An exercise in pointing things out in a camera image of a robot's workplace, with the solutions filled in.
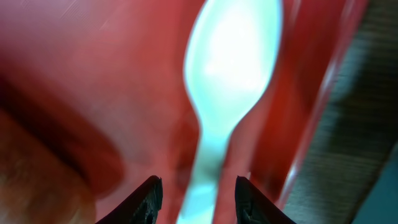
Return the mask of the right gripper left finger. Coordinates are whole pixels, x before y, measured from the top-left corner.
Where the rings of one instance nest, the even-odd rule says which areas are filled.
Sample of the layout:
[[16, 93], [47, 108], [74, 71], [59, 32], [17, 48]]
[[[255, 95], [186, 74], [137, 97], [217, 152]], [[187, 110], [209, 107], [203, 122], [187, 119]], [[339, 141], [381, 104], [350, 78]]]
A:
[[162, 179], [152, 175], [96, 224], [156, 224], [162, 199]]

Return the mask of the white plastic spoon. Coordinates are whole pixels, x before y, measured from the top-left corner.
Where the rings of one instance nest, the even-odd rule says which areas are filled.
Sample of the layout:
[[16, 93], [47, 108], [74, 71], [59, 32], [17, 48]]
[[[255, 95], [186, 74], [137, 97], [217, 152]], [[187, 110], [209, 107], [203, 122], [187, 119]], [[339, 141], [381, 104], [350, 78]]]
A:
[[271, 81], [283, 25], [281, 0], [207, 0], [193, 26], [184, 84], [200, 125], [178, 223], [211, 224], [230, 137]]

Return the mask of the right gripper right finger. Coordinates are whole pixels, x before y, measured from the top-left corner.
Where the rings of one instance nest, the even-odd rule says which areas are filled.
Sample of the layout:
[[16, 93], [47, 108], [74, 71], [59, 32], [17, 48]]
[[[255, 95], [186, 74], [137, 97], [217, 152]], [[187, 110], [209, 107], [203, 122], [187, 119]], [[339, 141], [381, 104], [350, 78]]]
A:
[[237, 176], [234, 198], [237, 224], [295, 224], [245, 177]]

